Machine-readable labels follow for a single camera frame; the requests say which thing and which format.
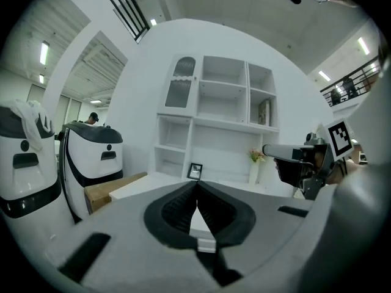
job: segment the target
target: cardboard box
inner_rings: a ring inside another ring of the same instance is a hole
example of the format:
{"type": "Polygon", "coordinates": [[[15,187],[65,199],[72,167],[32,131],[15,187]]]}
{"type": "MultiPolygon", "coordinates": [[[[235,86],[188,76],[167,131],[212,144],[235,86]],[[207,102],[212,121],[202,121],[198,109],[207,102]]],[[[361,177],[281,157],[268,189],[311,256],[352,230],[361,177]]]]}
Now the cardboard box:
{"type": "Polygon", "coordinates": [[[134,176],[109,181],[108,183],[101,183],[94,186],[85,187],[84,196],[86,198],[88,212],[92,214],[104,205],[110,203],[110,192],[122,188],[123,186],[132,183],[133,181],[136,181],[146,175],[147,173],[143,172],[134,176]]]}

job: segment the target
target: vase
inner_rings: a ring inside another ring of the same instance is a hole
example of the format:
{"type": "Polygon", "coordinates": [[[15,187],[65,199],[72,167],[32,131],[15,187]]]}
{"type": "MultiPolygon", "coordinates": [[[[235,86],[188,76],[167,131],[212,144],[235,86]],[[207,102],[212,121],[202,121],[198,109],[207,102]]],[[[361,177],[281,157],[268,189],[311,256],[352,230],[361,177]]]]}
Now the vase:
{"type": "Polygon", "coordinates": [[[251,163],[249,184],[254,186],[258,179],[260,161],[251,163]]]}

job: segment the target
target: round black button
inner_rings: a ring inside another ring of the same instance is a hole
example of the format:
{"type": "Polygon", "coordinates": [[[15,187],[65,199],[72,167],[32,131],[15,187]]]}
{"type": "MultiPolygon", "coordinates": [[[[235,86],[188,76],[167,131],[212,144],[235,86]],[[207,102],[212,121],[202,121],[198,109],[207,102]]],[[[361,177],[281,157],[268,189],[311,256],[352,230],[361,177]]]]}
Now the round black button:
{"type": "Polygon", "coordinates": [[[20,148],[22,149],[23,152],[26,152],[30,149],[30,144],[27,140],[23,140],[21,143],[20,143],[20,148]]]}

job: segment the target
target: balcony railing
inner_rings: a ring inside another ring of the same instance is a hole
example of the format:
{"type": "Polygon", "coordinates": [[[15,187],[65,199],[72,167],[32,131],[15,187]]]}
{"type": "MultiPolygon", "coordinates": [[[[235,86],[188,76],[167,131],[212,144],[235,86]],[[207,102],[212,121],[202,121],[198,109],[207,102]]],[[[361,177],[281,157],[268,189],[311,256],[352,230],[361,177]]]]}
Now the balcony railing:
{"type": "Polygon", "coordinates": [[[137,43],[149,30],[149,25],[136,0],[110,0],[114,12],[128,29],[137,43]]]}
{"type": "Polygon", "coordinates": [[[368,61],[330,86],[320,90],[330,106],[368,93],[380,71],[378,57],[368,61]]]}

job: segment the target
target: flower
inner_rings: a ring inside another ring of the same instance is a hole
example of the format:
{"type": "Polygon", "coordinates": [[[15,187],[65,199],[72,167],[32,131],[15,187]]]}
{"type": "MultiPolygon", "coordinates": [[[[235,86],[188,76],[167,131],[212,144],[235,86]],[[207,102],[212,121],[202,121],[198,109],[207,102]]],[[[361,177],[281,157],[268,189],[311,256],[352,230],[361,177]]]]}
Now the flower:
{"type": "Polygon", "coordinates": [[[258,151],[257,149],[253,148],[249,151],[249,157],[252,159],[254,163],[256,163],[258,160],[261,160],[262,162],[265,161],[263,158],[265,155],[262,151],[258,151]]]}

